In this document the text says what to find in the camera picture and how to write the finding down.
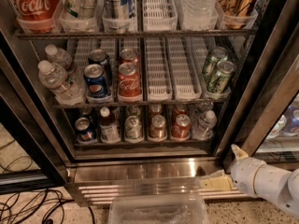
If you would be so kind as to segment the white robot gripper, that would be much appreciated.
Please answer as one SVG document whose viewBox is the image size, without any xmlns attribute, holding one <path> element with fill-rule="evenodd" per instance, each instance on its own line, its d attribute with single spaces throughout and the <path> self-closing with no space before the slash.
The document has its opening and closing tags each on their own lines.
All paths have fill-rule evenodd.
<svg viewBox="0 0 299 224">
<path fill-rule="evenodd" d="M 254 188 L 254 180 L 258 170 L 266 165 L 265 161 L 248 158 L 248 153 L 239 146 L 232 144 L 231 150 L 235 154 L 237 162 L 231 168 L 231 177 L 223 170 L 216 171 L 210 175 L 199 176 L 195 184 L 201 189 L 213 189 L 230 191 L 235 187 L 242 193 L 252 198 L 257 198 Z"/>
</svg>

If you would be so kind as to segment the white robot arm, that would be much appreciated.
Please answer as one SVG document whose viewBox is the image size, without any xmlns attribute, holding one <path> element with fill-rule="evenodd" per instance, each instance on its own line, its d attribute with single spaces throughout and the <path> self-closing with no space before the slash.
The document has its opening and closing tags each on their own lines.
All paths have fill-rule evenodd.
<svg viewBox="0 0 299 224">
<path fill-rule="evenodd" d="M 219 170 L 195 179 L 201 189 L 229 191 L 237 188 L 252 198 L 263 198 L 285 213 L 299 218 L 299 169 L 288 171 L 252 158 L 231 145 L 235 163 L 231 175 Z"/>
</svg>

